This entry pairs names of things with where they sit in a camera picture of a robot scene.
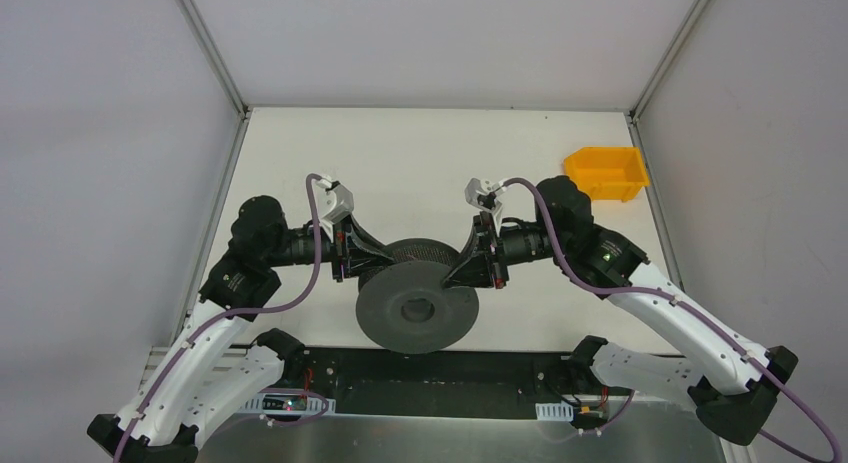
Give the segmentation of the black cable spool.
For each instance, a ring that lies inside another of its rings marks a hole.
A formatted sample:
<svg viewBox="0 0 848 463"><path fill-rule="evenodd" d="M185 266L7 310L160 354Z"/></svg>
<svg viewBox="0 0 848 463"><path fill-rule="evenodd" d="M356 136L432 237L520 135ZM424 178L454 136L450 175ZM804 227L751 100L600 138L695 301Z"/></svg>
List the black cable spool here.
<svg viewBox="0 0 848 463"><path fill-rule="evenodd" d="M358 278L355 314L363 333L402 354L431 353L461 340L476 323L480 303L472 288L441 286L459 251L427 238L398 240L384 251L394 263Z"/></svg>

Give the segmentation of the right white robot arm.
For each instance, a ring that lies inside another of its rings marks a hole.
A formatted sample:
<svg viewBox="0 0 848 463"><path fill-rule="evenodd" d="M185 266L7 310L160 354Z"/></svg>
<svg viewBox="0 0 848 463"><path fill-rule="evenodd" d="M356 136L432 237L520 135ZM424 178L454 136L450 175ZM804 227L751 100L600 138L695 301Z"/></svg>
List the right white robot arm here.
<svg viewBox="0 0 848 463"><path fill-rule="evenodd" d="M501 289L511 266L550 259L578 287L636 317L670 343L678 358L584 338L567 358L569 383L646 393L693 412L711 432L749 445L760 433L798 359L764 347L706 312L632 241L594 221L590 198L565 176L531 187L535 218L506 217L507 181L472 179L466 201L478 210L446 288Z"/></svg>

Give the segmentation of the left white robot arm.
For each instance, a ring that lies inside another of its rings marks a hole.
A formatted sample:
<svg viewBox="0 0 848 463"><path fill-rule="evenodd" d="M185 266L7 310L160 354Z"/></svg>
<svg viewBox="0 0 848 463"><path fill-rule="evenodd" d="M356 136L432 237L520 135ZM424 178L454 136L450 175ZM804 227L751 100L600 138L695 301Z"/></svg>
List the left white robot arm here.
<svg viewBox="0 0 848 463"><path fill-rule="evenodd" d="M289 228L279 201L245 201L231 226L228 248L199 290L199 300L162 363L114 415L96 416L88 436L115 462L193 462L207 441L262 390L297 385L305 373L302 343L272 329L260 334L237 366L206 385L205 378L235 339L262 314L280 313L309 296L324 263L334 279L356 278L393 263L381 243L352 217L342 187L308 193L311 219ZM283 266L312 273L292 304L270 305Z"/></svg>

